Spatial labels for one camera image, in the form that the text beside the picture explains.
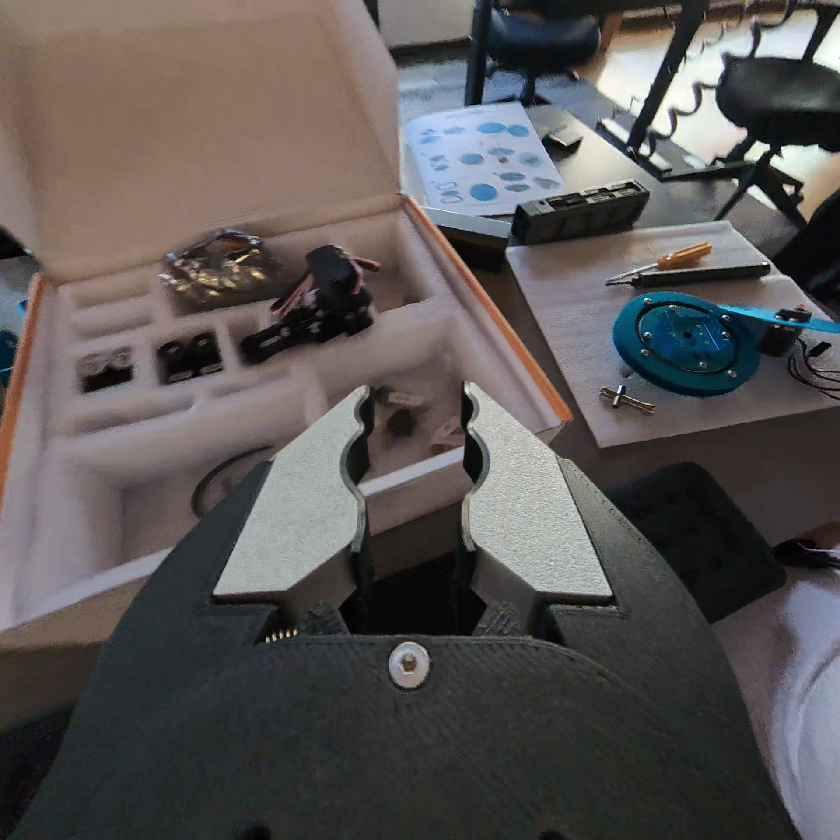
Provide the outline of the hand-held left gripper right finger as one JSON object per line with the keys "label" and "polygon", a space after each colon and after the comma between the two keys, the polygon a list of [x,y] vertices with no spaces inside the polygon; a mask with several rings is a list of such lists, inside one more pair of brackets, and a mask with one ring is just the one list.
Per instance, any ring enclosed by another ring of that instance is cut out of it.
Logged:
{"label": "hand-held left gripper right finger", "polygon": [[614,604],[560,458],[474,382],[461,387],[461,545],[469,589],[529,631],[549,606]]}

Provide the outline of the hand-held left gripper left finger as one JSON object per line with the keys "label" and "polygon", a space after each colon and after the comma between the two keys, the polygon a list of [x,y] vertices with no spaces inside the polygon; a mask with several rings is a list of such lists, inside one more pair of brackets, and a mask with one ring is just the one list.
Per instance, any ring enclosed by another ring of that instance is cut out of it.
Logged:
{"label": "hand-held left gripper left finger", "polygon": [[213,597],[278,606],[301,623],[325,602],[365,602],[373,583],[360,483],[371,465],[373,395],[348,394],[274,456]]}

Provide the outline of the small clear parts bag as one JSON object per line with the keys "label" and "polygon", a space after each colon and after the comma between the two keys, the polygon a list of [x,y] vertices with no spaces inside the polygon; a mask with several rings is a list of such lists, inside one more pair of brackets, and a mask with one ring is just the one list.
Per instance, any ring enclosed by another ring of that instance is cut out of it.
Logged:
{"label": "small clear parts bag", "polygon": [[464,445],[466,434],[458,415],[434,424],[427,419],[435,400],[424,394],[399,391],[389,385],[374,389],[379,414],[374,429],[384,450],[421,445],[428,457],[442,455]]}

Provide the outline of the white cardboard box orange edge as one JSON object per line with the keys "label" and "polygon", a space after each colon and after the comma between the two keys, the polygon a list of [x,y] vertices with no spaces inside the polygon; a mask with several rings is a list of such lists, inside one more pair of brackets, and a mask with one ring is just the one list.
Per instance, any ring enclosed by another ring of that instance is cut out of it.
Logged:
{"label": "white cardboard box orange edge", "polygon": [[[362,2],[2,2],[2,229],[41,267],[28,313],[38,280],[403,197],[467,268],[403,193],[399,103]],[[2,731],[70,706],[109,637],[2,651]]]}

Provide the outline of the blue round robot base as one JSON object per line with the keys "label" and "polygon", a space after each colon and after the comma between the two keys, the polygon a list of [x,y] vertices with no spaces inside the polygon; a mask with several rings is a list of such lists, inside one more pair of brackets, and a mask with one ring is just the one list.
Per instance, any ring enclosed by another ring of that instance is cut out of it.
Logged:
{"label": "blue round robot base", "polygon": [[739,316],[677,291],[630,300],[613,323],[612,343],[626,367],[679,396],[730,394],[760,367],[758,341]]}

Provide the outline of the silver cross wrench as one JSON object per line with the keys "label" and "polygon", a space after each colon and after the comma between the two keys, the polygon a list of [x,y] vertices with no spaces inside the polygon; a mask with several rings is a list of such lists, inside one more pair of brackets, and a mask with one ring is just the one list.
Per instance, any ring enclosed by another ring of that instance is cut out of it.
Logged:
{"label": "silver cross wrench", "polygon": [[627,391],[627,386],[625,384],[620,384],[616,388],[604,386],[600,389],[598,394],[603,401],[609,403],[613,410],[629,407],[646,416],[651,416],[656,411],[655,405],[631,396]]}

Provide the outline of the black textured mat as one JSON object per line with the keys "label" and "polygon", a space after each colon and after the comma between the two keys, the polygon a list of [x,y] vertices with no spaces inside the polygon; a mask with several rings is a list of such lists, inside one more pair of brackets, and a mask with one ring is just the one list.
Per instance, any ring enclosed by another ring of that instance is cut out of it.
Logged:
{"label": "black textured mat", "polygon": [[677,574],[710,624],[786,584],[769,544],[696,464],[669,465],[605,494]]}

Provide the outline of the pair of black round parts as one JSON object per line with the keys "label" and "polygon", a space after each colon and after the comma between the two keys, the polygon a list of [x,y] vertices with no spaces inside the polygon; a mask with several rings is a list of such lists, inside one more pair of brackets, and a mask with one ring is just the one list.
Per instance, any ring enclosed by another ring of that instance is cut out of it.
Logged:
{"label": "pair of black round parts", "polygon": [[157,348],[155,359],[162,385],[187,382],[224,369],[217,336],[212,331],[167,341]]}

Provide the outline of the white foam insert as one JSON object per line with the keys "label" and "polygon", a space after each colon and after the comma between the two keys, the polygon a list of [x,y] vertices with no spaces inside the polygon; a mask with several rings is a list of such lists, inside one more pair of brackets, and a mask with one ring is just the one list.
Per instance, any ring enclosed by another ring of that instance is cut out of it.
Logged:
{"label": "white foam insert", "polygon": [[[19,638],[3,646],[108,636],[197,513],[358,386],[431,396],[427,419],[441,424],[457,414],[460,382],[472,380],[548,442],[566,424],[522,343],[408,199],[336,224],[256,233],[290,281],[323,245],[380,263],[364,280],[373,324],[247,364],[238,344],[270,326],[269,300],[183,313],[159,280],[161,257],[36,282],[2,435],[2,635]],[[162,385],[157,348],[210,331],[224,369]],[[81,394],[76,362],[122,347],[133,352],[133,380]],[[370,447],[362,489],[373,532],[449,505],[466,483],[458,449],[384,450],[376,430]]]}

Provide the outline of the beige flat box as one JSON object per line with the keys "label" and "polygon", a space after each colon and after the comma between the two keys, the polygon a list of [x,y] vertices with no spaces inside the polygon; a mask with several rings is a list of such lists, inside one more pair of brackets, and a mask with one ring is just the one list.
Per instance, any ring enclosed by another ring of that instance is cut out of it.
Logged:
{"label": "beige flat box", "polygon": [[600,390],[623,380],[613,323],[635,296],[609,277],[673,249],[710,242],[711,266],[760,261],[728,222],[654,227],[508,251],[508,262],[572,400],[574,421],[560,453],[594,483],[615,489],[656,469],[705,469],[769,543],[838,522],[838,402],[792,378],[782,359],[763,356],[732,394],[694,398],[629,378],[627,389],[655,405],[645,416],[613,409]]}

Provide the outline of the black servo claw assembly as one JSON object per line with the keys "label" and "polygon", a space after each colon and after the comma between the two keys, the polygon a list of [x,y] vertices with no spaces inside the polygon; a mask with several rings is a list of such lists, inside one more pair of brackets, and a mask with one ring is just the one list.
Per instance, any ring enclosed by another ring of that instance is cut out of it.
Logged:
{"label": "black servo claw assembly", "polygon": [[304,261],[303,278],[270,308],[275,321],[240,340],[238,349],[247,364],[266,362],[302,345],[354,336],[373,324],[373,298],[364,277],[380,271],[379,262],[353,257],[337,245],[315,248]]}

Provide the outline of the pair of silver bearings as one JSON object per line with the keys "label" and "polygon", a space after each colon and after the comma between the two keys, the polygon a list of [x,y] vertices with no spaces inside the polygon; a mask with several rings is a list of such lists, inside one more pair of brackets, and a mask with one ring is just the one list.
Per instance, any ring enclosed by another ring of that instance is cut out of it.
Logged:
{"label": "pair of silver bearings", "polygon": [[81,394],[90,394],[130,383],[134,378],[133,352],[130,347],[100,350],[76,362]]}

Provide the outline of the shiny bag of screws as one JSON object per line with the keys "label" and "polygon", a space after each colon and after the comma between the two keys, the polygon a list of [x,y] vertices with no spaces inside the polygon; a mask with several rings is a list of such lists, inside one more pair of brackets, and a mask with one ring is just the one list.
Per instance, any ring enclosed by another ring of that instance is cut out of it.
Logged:
{"label": "shiny bag of screws", "polygon": [[279,298],[283,269],[262,238],[222,228],[164,256],[161,285],[183,313]]}

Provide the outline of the black slim screwdriver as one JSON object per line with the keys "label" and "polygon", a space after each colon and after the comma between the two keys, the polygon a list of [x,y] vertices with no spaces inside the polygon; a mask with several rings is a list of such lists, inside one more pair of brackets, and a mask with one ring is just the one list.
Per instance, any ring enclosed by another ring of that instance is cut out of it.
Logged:
{"label": "black slim screwdriver", "polygon": [[772,264],[763,260],[733,266],[690,266],[681,269],[650,269],[634,275],[629,285],[638,289],[666,289],[715,282],[760,280],[771,273]]}

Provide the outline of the black servo motor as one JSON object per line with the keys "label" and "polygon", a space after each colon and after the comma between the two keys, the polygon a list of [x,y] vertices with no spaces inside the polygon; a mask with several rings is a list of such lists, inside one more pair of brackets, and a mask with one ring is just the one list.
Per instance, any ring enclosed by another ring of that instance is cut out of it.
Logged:
{"label": "black servo motor", "polygon": [[794,309],[780,309],[771,313],[769,326],[763,331],[758,342],[761,354],[771,358],[781,358],[789,354],[797,340],[813,318],[813,312],[803,306]]}

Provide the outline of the long black battery case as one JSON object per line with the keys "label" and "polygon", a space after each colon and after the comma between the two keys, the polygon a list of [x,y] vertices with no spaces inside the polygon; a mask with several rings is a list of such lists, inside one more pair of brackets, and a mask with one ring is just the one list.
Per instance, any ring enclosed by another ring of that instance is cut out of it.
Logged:
{"label": "long black battery case", "polygon": [[635,225],[649,199],[648,189],[629,180],[531,200],[517,206],[510,240],[535,246],[622,233]]}

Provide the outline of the person's white clothing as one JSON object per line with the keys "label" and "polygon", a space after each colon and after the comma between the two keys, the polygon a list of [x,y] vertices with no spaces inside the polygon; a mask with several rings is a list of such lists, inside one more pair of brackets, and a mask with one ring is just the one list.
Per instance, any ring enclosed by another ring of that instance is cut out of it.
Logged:
{"label": "person's white clothing", "polygon": [[713,625],[802,838],[839,838],[839,527],[776,547],[786,582]]}

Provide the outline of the paper sheet with blue circles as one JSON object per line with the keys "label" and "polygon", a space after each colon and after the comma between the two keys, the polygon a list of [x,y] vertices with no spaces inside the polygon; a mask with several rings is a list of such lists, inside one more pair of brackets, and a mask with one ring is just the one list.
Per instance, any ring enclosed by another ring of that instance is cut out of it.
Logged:
{"label": "paper sheet with blue circles", "polygon": [[434,209],[500,217],[522,203],[565,192],[518,101],[434,112],[409,121],[405,134]]}

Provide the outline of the black office chair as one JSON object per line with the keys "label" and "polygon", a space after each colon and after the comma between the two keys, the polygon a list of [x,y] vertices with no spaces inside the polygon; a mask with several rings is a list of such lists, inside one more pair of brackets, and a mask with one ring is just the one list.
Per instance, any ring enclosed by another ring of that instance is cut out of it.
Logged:
{"label": "black office chair", "polygon": [[517,95],[524,108],[548,105],[536,91],[538,79],[580,79],[578,70],[593,60],[602,43],[603,17],[562,17],[558,2],[493,2],[487,44],[487,75],[503,70],[523,78]]}
{"label": "black office chair", "polygon": [[756,161],[747,161],[738,187],[716,220],[726,217],[750,188],[758,188],[798,229],[806,221],[798,200],[774,174],[772,160],[788,146],[817,146],[839,152],[839,76],[811,60],[778,57],[727,57],[717,84],[719,111],[746,130],[748,145],[765,144]]}

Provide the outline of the blue metal bracket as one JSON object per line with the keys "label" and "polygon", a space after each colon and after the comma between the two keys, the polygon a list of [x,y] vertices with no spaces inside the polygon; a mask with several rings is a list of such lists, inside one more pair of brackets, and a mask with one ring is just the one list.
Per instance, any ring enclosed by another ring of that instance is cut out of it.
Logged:
{"label": "blue metal bracket", "polygon": [[1,386],[5,391],[12,379],[18,346],[28,318],[29,297],[3,303],[1,310]]}

